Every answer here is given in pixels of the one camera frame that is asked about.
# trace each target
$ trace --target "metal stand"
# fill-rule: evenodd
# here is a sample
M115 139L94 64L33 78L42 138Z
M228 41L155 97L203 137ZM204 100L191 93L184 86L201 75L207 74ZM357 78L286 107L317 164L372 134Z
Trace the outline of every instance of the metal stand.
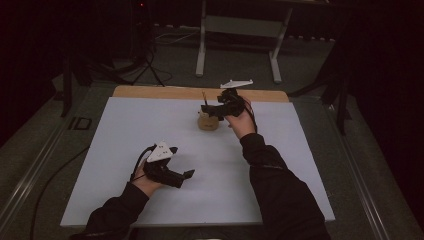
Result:
M200 47L197 57L196 76L202 77L205 67L205 35L206 31L222 32L261 37L275 37L277 44L273 51L269 52L269 59L274 82L282 82L280 68L278 66L278 53L287 30L287 26L293 9L287 10L284 22L263 21L254 19L240 19L231 17L212 16L206 14L206 0L202 1L202 19L200 21Z

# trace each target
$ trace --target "left hand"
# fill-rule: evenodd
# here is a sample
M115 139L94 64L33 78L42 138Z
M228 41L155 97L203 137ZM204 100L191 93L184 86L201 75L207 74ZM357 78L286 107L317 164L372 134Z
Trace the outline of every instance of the left hand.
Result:
M143 167L144 167L145 161L146 160L143 160L141 165L137 168L137 172L135 174L136 180L132 181L131 183L134 184L136 187L138 187L150 198L158 188L162 187L163 184L152 181L148 179L147 176L143 176L144 175Z

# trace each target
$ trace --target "white sheet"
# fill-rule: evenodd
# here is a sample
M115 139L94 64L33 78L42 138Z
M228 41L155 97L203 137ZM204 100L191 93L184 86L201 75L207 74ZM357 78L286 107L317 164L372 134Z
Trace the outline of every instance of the white sheet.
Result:
M178 173L195 169L195 173L181 189L166 186L156 191L135 226L260 223L239 141L226 121L213 132L198 129L202 102L110 98L61 225L85 225L93 210L121 194L140 153L162 140L178 147L168 167ZM266 143L275 146L288 167L307 183L325 219L334 220L293 105L253 102L252 106Z

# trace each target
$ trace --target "black device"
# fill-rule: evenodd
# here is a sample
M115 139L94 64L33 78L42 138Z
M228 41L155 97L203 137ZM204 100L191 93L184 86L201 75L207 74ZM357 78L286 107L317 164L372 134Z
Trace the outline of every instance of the black device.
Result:
M218 117L220 121L228 115L238 117L246 108L246 101L237 94L235 88L225 89L217 98L218 102L223 105L208 105L205 100L205 105L201 105L201 109L202 112L209 114L209 117Z
M134 181L137 178L135 178L135 173L137 172L137 168L144 156L144 154L148 151L154 151L155 148L158 147L156 144L154 146L148 147L146 150L143 151L143 153L138 158L137 164L135 165L134 172L131 174L130 181ZM178 150L176 147L171 147L169 150L175 154ZM166 166L168 165L171 158L165 158L162 160L157 161L146 161L144 163L143 171L144 175L148 179L159 182L171 187L181 188L181 185L183 184L184 180L189 179L194 174L194 169L190 171L186 171L183 174L176 173L174 171L169 170L169 168Z

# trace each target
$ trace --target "forearm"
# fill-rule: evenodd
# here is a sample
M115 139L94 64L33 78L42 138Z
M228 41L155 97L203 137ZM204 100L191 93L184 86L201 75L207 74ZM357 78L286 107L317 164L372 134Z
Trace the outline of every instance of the forearm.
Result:
M240 140L251 164L250 181L269 239L329 239L324 217L305 183L286 166L278 151L262 136Z
M145 193L127 183L121 196L107 200L102 207L92 212L85 230L70 239L123 239L148 200Z

